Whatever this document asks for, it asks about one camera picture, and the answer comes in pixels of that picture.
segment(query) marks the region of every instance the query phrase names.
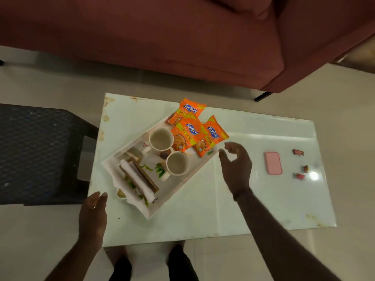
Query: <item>mug handle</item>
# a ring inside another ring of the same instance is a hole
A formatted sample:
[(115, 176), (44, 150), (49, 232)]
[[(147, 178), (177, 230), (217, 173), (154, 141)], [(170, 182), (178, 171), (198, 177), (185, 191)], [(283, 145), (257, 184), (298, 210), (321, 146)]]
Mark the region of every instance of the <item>mug handle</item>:
[(143, 156), (146, 155), (146, 153), (147, 153), (148, 151), (150, 151), (150, 150), (151, 150), (151, 147), (150, 147), (150, 146), (147, 146), (146, 149), (144, 149), (144, 150), (142, 151), (142, 155), (143, 155)]
[(169, 170), (166, 170), (165, 173), (162, 175), (162, 177), (160, 178), (162, 181), (166, 181), (166, 179), (171, 175), (171, 173), (169, 172)]

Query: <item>white mug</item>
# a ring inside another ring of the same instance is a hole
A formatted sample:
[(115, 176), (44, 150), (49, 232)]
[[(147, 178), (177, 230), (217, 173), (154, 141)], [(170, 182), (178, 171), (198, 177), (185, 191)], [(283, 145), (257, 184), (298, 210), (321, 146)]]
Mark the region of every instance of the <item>white mug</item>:
[(188, 156), (181, 151), (172, 152), (165, 161), (165, 173), (160, 178), (165, 181), (170, 175), (180, 176), (189, 170)]
[(167, 150), (171, 150), (173, 152), (173, 141), (174, 137), (172, 132), (170, 132), (166, 128), (159, 128), (156, 129), (154, 132), (150, 134), (148, 137), (148, 143), (149, 145), (142, 151), (142, 155), (146, 155), (148, 151), (151, 149), (158, 151), (158, 152), (163, 152)]

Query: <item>snack packet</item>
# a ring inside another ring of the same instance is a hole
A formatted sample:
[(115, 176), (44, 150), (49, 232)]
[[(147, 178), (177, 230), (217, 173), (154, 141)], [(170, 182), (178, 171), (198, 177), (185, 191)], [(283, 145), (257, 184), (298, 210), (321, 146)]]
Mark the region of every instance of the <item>snack packet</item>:
[(206, 134), (202, 140), (194, 145), (194, 149), (200, 157), (203, 157), (213, 146), (221, 141), (228, 139), (229, 136), (216, 121), (215, 116), (211, 116), (205, 124), (203, 124)]
[(171, 132), (174, 136), (173, 149), (182, 152), (197, 144), (207, 133), (192, 112), (181, 119)]
[(206, 106), (207, 105), (205, 104), (195, 103), (194, 101), (190, 101), (187, 98), (184, 98), (180, 103), (180, 108), (177, 109), (173, 116), (166, 122), (173, 126), (176, 126), (176, 124), (189, 112), (194, 113), (195, 117), (198, 118), (204, 108), (206, 108)]

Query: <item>black stool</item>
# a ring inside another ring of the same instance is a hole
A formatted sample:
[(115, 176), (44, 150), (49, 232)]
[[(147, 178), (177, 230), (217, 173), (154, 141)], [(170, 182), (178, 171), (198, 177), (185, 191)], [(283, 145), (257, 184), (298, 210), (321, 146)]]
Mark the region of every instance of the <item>black stool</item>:
[(71, 112), (0, 104), (0, 204), (78, 204), (89, 182), (77, 179), (84, 136), (99, 129)]

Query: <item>pink phone case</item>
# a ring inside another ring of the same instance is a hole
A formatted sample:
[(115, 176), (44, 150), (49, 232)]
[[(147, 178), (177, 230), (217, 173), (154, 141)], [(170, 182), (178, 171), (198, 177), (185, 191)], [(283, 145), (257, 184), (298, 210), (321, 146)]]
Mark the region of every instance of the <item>pink phone case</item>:
[(282, 174), (282, 167), (280, 162), (280, 155), (277, 152), (265, 153), (265, 164), (267, 166), (268, 174), (278, 175)]

